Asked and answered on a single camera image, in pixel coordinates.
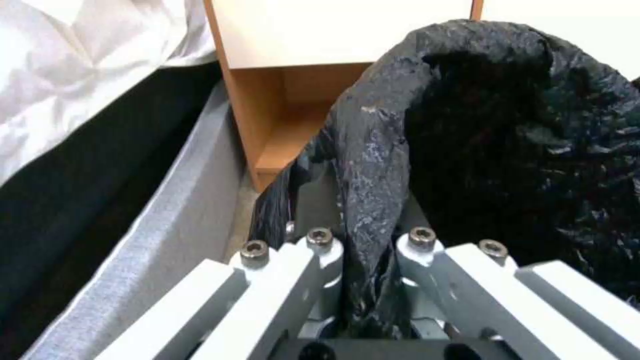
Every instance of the wooden shelf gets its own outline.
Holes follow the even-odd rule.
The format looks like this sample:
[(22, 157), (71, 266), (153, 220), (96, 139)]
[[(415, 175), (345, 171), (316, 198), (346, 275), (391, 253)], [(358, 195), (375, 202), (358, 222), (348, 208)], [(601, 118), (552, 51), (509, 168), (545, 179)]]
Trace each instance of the wooden shelf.
[(282, 122), (275, 124), (256, 162), (259, 174), (278, 174), (324, 125), (330, 102), (291, 106)]
[(204, 0), (259, 192), (322, 128), (338, 96), (409, 31), (470, 12), (476, 19), (482, 9), (481, 0), (276, 3)]

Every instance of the screw head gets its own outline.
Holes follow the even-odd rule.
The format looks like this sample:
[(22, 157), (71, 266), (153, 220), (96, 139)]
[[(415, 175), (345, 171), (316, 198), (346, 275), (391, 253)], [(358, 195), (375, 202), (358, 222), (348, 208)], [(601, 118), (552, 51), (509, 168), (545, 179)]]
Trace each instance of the screw head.
[(420, 251), (432, 251), (437, 239), (436, 233), (429, 227), (417, 226), (409, 232), (409, 242)]
[(261, 268), (269, 263), (269, 245), (262, 240), (251, 240), (240, 249), (240, 260), (249, 268)]
[(504, 263), (509, 257), (509, 250), (499, 241), (491, 239), (480, 240), (478, 248), (500, 266), (504, 266)]
[(307, 246), (314, 252), (326, 252), (333, 243), (333, 234), (326, 227), (314, 227), (307, 233)]

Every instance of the white fabric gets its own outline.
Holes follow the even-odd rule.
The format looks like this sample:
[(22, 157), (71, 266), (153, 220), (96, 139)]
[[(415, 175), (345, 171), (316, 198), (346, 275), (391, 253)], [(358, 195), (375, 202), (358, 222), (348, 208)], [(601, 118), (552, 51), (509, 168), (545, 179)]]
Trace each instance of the white fabric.
[(201, 0), (2, 0), (0, 44), (0, 186), (159, 67), (214, 52)]

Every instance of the trash bag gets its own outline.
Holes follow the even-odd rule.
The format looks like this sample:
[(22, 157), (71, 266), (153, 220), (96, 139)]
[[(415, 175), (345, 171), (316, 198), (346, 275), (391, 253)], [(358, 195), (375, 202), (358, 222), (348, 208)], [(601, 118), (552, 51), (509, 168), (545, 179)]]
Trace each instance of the trash bag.
[(391, 239), (410, 192), (445, 246), (493, 238), (520, 265), (560, 259), (632, 301), (639, 126), (638, 89), (569, 42), (521, 24), (435, 24), (337, 99), (261, 195), (250, 236), (281, 245), (288, 177), (331, 161), (350, 336), (410, 334)]

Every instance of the gray upholstered edge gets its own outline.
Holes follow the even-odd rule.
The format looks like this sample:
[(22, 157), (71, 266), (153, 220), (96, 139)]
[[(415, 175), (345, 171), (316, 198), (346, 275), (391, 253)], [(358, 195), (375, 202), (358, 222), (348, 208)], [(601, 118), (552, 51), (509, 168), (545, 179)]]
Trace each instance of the gray upholstered edge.
[(224, 84), (163, 183), (25, 359), (92, 359), (204, 258), (224, 256), (243, 172)]

